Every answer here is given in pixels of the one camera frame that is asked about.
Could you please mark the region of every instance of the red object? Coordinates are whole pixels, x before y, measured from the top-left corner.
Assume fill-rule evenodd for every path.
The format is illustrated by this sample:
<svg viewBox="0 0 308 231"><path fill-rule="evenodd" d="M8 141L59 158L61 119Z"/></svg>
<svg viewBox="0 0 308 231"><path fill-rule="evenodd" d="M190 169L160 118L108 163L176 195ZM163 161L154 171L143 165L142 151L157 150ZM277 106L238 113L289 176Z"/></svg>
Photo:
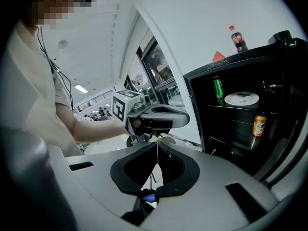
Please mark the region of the red object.
<svg viewBox="0 0 308 231"><path fill-rule="evenodd" d="M231 35L232 41L237 49L237 52L247 51L246 42L240 32L236 32L234 26L229 27L230 31L233 33Z"/></svg>
<svg viewBox="0 0 308 231"><path fill-rule="evenodd" d="M221 60L223 58L225 58L225 56L223 54L221 54L219 51L217 51L217 52L215 52L215 55L213 57L212 62L216 62L216 61Z"/></svg>

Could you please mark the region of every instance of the man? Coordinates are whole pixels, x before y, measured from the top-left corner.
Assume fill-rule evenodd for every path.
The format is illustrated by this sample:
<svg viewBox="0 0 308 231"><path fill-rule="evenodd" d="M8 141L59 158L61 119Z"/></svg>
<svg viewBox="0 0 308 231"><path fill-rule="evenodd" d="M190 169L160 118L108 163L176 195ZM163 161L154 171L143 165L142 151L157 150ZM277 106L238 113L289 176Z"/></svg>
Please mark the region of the man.
<svg viewBox="0 0 308 231"><path fill-rule="evenodd" d="M64 156L80 155L76 142L91 143L126 133L117 120L88 122L77 120L58 79L34 38L38 26L73 11L74 2L84 0L33 0L16 24L7 50L39 96L26 119L24 129L61 148Z"/></svg>
<svg viewBox="0 0 308 231"><path fill-rule="evenodd" d="M98 120L97 115L95 115L94 113L92 113L92 114L90 115L90 117L93 119L93 121L97 121L97 120Z"/></svg>
<svg viewBox="0 0 308 231"><path fill-rule="evenodd" d="M111 118L110 118L111 115L110 115L109 111L108 111L106 108L104 108L104 112L106 112L107 118L108 118L108 119L111 119Z"/></svg>
<svg viewBox="0 0 308 231"><path fill-rule="evenodd" d="M111 115L111 113L109 112L109 110L107 110L107 116L108 116L109 119L111 119L111 117L112 117L112 115Z"/></svg>
<svg viewBox="0 0 308 231"><path fill-rule="evenodd" d="M93 121L93 119L89 115L85 115L84 120L86 120L86 121Z"/></svg>
<svg viewBox="0 0 308 231"><path fill-rule="evenodd" d="M100 109L99 109L99 111L98 111L98 112L100 113L101 118L102 118L103 116L105 116L105 113L104 113L104 110L103 110L103 108L102 108L102 107L100 107Z"/></svg>

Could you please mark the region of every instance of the coca-cola bottle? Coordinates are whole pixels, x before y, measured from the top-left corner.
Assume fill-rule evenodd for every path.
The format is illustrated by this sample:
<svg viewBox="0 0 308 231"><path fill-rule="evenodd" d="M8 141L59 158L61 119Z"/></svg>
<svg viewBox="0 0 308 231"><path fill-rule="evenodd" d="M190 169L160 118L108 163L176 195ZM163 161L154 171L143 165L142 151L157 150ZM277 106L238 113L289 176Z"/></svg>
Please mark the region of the coca-cola bottle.
<svg viewBox="0 0 308 231"><path fill-rule="evenodd" d="M234 26L229 27L230 31L232 32L231 38L233 43L237 49L237 52L247 51L248 48L246 46L246 42L240 32L236 32Z"/></svg>

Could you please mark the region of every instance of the black appliance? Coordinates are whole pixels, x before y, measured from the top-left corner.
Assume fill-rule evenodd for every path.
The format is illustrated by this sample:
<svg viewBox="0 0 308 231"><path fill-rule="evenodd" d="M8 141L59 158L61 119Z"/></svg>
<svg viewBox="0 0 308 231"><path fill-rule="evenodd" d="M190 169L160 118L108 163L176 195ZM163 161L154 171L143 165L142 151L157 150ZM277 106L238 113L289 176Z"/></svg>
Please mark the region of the black appliance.
<svg viewBox="0 0 308 231"><path fill-rule="evenodd" d="M265 181L292 151L308 109L308 44L291 38L288 31L275 34L270 45L212 62L184 75L195 111L205 153L225 158L257 180ZM223 83L224 97L249 91L259 96L256 105L231 106L215 97L213 77ZM264 132L253 151L254 118L266 113ZM293 165L304 153L296 152ZM292 167L288 165L270 184Z"/></svg>

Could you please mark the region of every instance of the human hand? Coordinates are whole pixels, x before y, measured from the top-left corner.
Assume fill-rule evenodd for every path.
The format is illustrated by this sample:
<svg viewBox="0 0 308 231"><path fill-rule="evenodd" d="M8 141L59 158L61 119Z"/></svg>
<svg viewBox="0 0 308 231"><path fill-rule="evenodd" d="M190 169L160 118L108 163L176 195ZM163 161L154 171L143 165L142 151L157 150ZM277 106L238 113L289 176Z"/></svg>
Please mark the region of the human hand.
<svg viewBox="0 0 308 231"><path fill-rule="evenodd" d="M131 122L131 126L133 127L134 130L138 129L141 126L140 119L133 120Z"/></svg>

